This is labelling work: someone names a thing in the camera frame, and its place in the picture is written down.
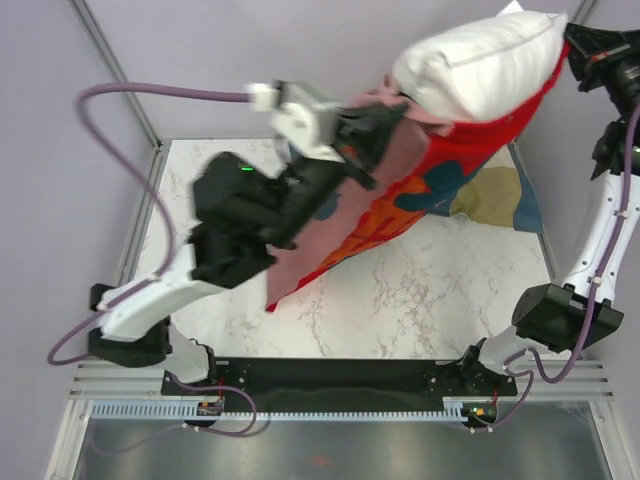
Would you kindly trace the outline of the red patterned pillowcase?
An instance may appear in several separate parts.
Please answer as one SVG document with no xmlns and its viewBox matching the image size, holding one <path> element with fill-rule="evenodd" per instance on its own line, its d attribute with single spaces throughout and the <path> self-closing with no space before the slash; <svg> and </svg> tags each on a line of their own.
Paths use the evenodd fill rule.
<svg viewBox="0 0 640 480">
<path fill-rule="evenodd" d="M 400 236 L 426 214 L 442 213 L 445 203 L 524 130 L 562 69 L 558 62 L 535 95 L 488 123 L 449 122 L 427 113 L 391 74 L 358 96 L 357 106 L 408 104 L 409 111 L 373 173 L 376 187 L 365 190 L 346 180 L 297 236 L 296 249 L 275 251 L 277 262 L 266 276 L 266 311 L 274 312 L 286 296 L 344 260 Z"/>
</svg>

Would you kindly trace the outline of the white pillow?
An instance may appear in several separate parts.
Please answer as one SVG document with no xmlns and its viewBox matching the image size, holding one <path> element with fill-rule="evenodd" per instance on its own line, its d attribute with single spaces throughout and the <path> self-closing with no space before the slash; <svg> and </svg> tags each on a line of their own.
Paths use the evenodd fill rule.
<svg viewBox="0 0 640 480">
<path fill-rule="evenodd" d="M 402 93 L 436 117 L 497 120 L 551 78 L 567 23 L 564 13 L 527 10 L 471 22 L 408 47 L 392 77 Z"/>
</svg>

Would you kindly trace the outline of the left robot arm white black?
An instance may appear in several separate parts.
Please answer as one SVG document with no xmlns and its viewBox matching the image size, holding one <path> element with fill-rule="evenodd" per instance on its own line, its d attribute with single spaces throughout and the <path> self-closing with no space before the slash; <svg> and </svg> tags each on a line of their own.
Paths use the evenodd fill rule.
<svg viewBox="0 0 640 480">
<path fill-rule="evenodd" d="M 372 173 L 407 109 L 373 103 L 315 112 L 292 101 L 274 109 L 272 128 L 298 157 L 271 178 L 232 152 L 215 156 L 192 185 L 199 222 L 167 269 L 103 289 L 105 317 L 88 335 L 90 354 L 127 368 L 159 366 L 197 394 L 213 391 L 213 350 L 182 335 L 172 314 L 270 268 L 270 248 L 295 249 L 298 233 L 346 179 L 374 189 Z"/>
</svg>

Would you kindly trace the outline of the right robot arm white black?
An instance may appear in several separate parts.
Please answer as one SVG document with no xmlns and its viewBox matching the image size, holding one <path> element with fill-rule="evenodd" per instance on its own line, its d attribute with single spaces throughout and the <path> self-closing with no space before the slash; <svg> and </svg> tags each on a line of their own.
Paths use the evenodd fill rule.
<svg viewBox="0 0 640 480">
<path fill-rule="evenodd" d="M 510 326 L 468 348 L 457 382 L 469 394 L 513 376 L 531 355 L 537 375 L 562 381 L 582 350 L 614 333 L 624 318 L 614 309 L 618 270 L 639 221 L 639 33 L 571 23 L 569 66 L 581 92 L 604 88 L 619 117 L 597 141 L 591 179 L 598 190 L 574 263 L 559 283 L 527 289 Z"/>
</svg>

